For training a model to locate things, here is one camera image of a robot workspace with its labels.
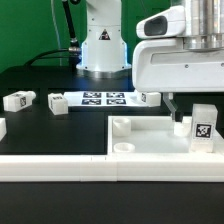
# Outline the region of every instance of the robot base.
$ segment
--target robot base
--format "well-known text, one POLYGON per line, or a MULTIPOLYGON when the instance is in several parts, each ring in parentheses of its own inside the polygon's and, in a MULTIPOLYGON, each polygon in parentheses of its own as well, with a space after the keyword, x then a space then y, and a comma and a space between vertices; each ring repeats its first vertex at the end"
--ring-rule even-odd
POLYGON ((97 79, 116 79, 121 78, 124 76, 128 76, 131 74, 132 69, 122 69, 115 72, 102 72, 102 71, 90 71, 90 70, 83 70, 77 68, 77 74, 90 77, 90 78, 97 78, 97 79))

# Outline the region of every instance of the white cube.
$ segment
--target white cube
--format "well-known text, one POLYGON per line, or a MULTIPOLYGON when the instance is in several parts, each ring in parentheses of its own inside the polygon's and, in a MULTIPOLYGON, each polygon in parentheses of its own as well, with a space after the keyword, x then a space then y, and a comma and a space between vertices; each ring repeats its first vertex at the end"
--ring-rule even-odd
POLYGON ((49 94, 48 106, 54 115, 68 114, 68 101, 61 93, 49 94))
POLYGON ((137 101, 145 103, 148 107, 159 107, 161 106, 161 93, 159 92, 138 92, 135 90, 137 94, 137 101))
POLYGON ((32 105, 36 94, 33 91, 19 91, 3 97, 4 110, 17 112, 32 105))
POLYGON ((5 135, 6 135, 5 118, 0 118, 0 141, 4 138, 5 135))
POLYGON ((213 135, 218 111, 214 105, 194 104, 191 151, 213 152, 213 135))

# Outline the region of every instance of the sticker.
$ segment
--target sticker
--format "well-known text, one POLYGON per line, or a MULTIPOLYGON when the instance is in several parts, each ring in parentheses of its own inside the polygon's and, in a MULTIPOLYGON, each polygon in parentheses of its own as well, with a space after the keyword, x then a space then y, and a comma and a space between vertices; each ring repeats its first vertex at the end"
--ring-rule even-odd
POLYGON ((107 98, 124 98, 124 93, 107 93, 107 98))
POLYGON ((109 100, 107 100, 107 105, 126 105, 126 100, 124 100, 124 99, 109 99, 109 100))
POLYGON ((146 94, 145 93, 142 93, 142 101, 146 102, 146 94))
POLYGON ((62 100, 63 98, 61 96, 53 97, 53 100, 62 100))
POLYGON ((210 139, 212 135, 212 125, 210 124, 196 124, 196 138, 210 139))
POLYGON ((83 98, 101 98, 101 93, 96 92, 84 92, 83 98))
POLYGON ((110 40, 110 36, 109 34, 107 33, 107 30, 104 29, 103 33, 101 34, 99 40, 110 40))
POLYGON ((20 105, 21 105, 21 107, 26 106, 26 97, 23 97, 20 99, 20 105))
POLYGON ((82 105, 101 105, 101 100, 98 99, 82 100, 82 105))

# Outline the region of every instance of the white tray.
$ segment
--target white tray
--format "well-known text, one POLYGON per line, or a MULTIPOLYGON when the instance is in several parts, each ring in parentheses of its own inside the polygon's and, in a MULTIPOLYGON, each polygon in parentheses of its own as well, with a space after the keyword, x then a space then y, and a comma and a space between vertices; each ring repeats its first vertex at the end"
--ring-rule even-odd
POLYGON ((214 134, 214 152, 189 152, 190 137, 173 134, 170 117, 127 116, 132 131, 128 137, 113 135, 108 123, 108 155, 116 158, 118 180, 144 181, 224 181, 224 140, 214 134), (135 152, 116 153, 116 143, 135 145, 135 152))

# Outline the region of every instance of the black table surface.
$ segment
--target black table surface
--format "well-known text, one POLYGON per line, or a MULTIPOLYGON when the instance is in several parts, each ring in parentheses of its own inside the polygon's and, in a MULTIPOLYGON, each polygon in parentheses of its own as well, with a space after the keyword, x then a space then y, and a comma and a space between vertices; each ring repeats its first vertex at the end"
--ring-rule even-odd
MULTIPOLYGON (((159 108, 70 108, 53 116, 47 94, 64 91, 133 91, 131 78, 92 80, 68 68, 14 67, 0 75, 0 117, 8 134, 0 154, 105 154, 108 115, 168 115, 159 108), (2 96, 34 90, 31 108, 4 112, 2 96)), ((181 109, 191 114, 193 103, 212 103, 223 129, 223 94, 177 94, 181 109)), ((1 183, 1 224, 223 224, 223 183, 1 183)))
MULTIPOLYGON (((132 79, 79 77, 68 67, 12 67, 0 75, 0 117, 7 122, 7 135, 0 154, 106 154, 107 121, 110 115, 169 115, 167 107, 70 107, 68 115, 54 116, 48 108, 49 93, 70 91, 134 91, 132 79), (25 110, 4 112, 3 96, 33 90, 37 97, 25 110)), ((215 104, 219 110, 217 129, 223 134, 224 95, 177 94, 176 102, 186 115, 193 103, 215 104)))

